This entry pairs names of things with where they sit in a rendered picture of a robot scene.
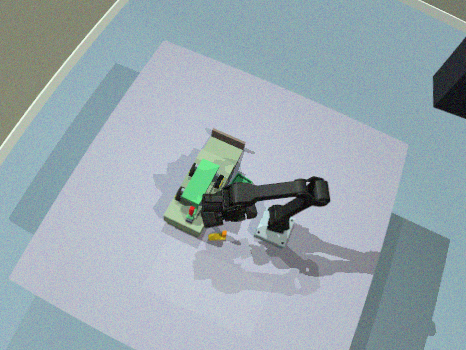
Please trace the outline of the green trolley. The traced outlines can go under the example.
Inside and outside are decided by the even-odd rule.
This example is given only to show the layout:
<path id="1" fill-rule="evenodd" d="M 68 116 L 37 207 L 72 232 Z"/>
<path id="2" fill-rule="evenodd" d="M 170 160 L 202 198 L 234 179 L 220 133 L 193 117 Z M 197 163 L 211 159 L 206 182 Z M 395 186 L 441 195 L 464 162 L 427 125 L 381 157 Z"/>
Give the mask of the green trolley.
<path id="1" fill-rule="evenodd" d="M 189 176 L 192 178 L 186 189 L 180 187 L 174 196 L 176 201 L 180 201 L 180 199 L 183 198 L 192 202 L 192 207 L 195 207 L 192 217 L 188 217 L 189 214 L 187 214 L 186 218 L 190 220 L 193 219 L 198 210 L 198 206 L 202 206 L 202 195 L 206 193 L 212 181 L 216 182 L 215 188 L 219 189 L 224 180 L 224 176 L 216 173 L 218 169 L 219 165 L 205 159 L 202 159 L 199 165 L 196 163 L 192 165 L 188 172 Z"/>

